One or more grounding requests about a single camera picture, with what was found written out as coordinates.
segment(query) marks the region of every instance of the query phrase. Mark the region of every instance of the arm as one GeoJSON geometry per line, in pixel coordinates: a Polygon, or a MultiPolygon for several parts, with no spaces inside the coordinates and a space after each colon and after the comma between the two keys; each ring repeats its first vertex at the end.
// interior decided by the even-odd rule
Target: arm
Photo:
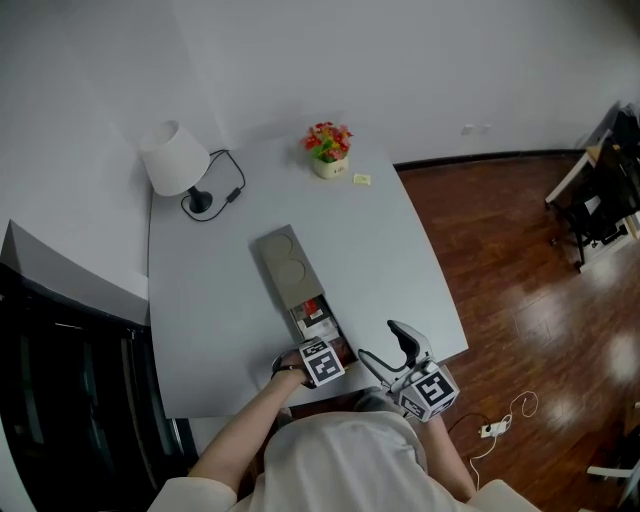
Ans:
{"type": "Polygon", "coordinates": [[[276,373],[211,441],[189,476],[222,482],[237,493],[240,480],[267,437],[278,411],[306,378],[300,370],[276,373]]]}
{"type": "Polygon", "coordinates": [[[436,416],[415,428],[427,455],[429,476],[458,501],[464,503],[469,501],[476,493],[476,487],[456,447],[451,442],[442,417],[436,416]]]}

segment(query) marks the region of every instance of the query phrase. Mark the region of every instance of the white lampshade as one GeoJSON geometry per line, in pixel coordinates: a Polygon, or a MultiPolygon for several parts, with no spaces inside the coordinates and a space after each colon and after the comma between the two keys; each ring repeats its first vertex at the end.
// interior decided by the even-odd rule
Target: white lampshade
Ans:
{"type": "Polygon", "coordinates": [[[185,192],[209,167],[209,152],[178,121],[165,121],[145,134],[140,152],[153,188],[161,196],[185,192]]]}

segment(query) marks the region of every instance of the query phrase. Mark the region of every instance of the wrist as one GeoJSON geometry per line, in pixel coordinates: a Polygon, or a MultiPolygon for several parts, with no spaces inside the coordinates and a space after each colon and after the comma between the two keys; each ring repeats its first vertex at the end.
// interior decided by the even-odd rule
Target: wrist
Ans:
{"type": "Polygon", "coordinates": [[[302,370],[282,370],[277,372],[271,382],[276,386],[285,386],[295,390],[300,384],[307,381],[307,375],[302,370]]]}
{"type": "Polygon", "coordinates": [[[447,427],[442,420],[442,416],[438,415],[431,418],[429,421],[419,422],[416,430],[420,430],[422,432],[437,432],[439,430],[444,430],[446,432],[447,427]]]}

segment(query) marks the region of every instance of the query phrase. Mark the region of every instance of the sleeve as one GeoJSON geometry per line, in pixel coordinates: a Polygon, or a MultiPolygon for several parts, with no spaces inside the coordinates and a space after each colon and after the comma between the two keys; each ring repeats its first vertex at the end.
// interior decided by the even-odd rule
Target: sleeve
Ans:
{"type": "Polygon", "coordinates": [[[238,501],[230,487],[208,478],[168,480],[148,512],[227,512],[238,501]]]}

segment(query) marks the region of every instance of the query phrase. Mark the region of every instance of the hand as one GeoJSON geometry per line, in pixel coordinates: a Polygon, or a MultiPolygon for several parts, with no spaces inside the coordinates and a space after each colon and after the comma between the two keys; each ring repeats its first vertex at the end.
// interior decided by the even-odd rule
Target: hand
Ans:
{"type": "Polygon", "coordinates": [[[295,372],[299,372],[301,375],[304,376],[302,378],[302,381],[300,382],[301,384],[304,384],[306,382],[311,382],[311,376],[309,375],[309,373],[305,368],[304,361],[302,360],[302,356],[300,355],[300,351],[298,349],[291,349],[288,352],[285,352],[284,354],[282,354],[282,357],[280,359],[278,366],[279,368],[282,368],[284,366],[299,366],[300,369],[281,370],[277,372],[276,375],[280,373],[289,373],[289,372],[295,371],[295,372]]]}

